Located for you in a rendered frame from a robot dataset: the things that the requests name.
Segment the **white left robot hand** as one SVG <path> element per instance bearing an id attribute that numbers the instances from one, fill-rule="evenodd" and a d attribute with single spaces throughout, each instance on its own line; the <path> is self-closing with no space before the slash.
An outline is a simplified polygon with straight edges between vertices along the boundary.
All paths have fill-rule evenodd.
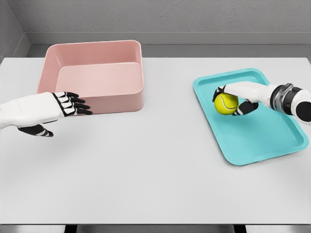
<path id="1" fill-rule="evenodd" d="M 41 137 L 53 137 L 43 124 L 75 115 L 92 115 L 90 106 L 72 92 L 44 92 L 17 99 L 13 125 L 19 131 Z"/>

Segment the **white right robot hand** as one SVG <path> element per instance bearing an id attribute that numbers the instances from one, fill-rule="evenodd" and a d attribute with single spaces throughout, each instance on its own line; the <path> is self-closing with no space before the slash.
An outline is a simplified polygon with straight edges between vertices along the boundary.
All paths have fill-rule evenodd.
<path id="1" fill-rule="evenodd" d="M 236 96 L 239 100 L 239 106 L 232 115 L 246 115 L 258 108 L 259 102 L 261 102 L 259 93 L 265 87 L 263 84 L 254 82 L 237 82 L 219 86 L 214 92 L 212 101 L 214 102 L 215 98 L 221 93 Z"/>

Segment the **yellow tennis ball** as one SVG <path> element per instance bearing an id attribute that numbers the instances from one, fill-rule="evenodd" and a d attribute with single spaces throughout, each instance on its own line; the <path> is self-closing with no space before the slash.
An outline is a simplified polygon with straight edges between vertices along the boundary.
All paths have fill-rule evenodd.
<path id="1" fill-rule="evenodd" d="M 214 100 L 216 111 L 222 115 L 233 114 L 239 106 L 239 100 L 236 96 L 221 93 Z"/>

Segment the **blue tray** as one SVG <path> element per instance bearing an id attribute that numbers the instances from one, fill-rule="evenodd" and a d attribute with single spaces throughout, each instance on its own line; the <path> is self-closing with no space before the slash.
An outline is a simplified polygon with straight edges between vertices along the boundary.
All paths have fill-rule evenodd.
<path id="1" fill-rule="evenodd" d="M 225 116 L 215 110 L 212 98 L 216 88 L 242 81 L 269 84 L 265 75 L 255 68 L 205 76 L 193 82 L 195 94 L 225 159 L 242 166 L 306 149 L 308 136 L 292 116 L 275 112 L 263 104 L 245 116 Z"/>

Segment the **pink basket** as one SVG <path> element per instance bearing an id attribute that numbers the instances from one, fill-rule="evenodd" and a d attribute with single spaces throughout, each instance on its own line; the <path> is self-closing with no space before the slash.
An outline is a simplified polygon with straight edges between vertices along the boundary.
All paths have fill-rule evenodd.
<path id="1" fill-rule="evenodd" d="M 143 90 L 141 45 L 120 40 L 49 47 L 36 92 L 76 93 L 93 114 L 107 114 L 140 110 Z"/>

